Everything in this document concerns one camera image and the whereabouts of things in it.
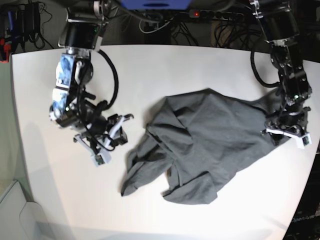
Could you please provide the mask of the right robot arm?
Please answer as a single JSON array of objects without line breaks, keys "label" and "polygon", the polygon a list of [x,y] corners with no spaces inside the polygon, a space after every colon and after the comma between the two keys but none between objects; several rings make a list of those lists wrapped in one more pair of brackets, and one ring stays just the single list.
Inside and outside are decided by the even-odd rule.
[{"label": "right robot arm", "polygon": [[[65,49],[56,67],[56,82],[52,90],[49,118],[60,128],[77,131],[75,142],[98,156],[111,152],[118,145],[127,143],[122,129],[123,122],[132,114],[114,114],[108,118],[102,113],[115,103],[119,92],[119,76],[109,56],[101,50],[101,41],[111,15],[112,0],[77,0],[66,8],[66,23],[59,37],[58,46]],[[113,77],[113,94],[110,101],[93,104],[96,96],[87,92],[94,67],[92,52],[107,62]]]}]

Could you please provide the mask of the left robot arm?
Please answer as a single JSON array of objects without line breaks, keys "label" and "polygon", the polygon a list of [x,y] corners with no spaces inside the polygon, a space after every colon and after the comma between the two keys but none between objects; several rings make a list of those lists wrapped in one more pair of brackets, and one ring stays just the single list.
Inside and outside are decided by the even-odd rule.
[{"label": "left robot arm", "polygon": [[274,145],[284,137],[292,138],[300,149],[312,143],[307,131],[309,107],[304,106],[312,94],[303,66],[299,44],[300,31],[287,0],[251,0],[252,14],[258,21],[265,41],[270,44],[270,59],[278,70],[279,81],[266,83],[256,66],[252,70],[261,85],[276,88],[280,107],[266,117],[264,134],[269,134]]}]

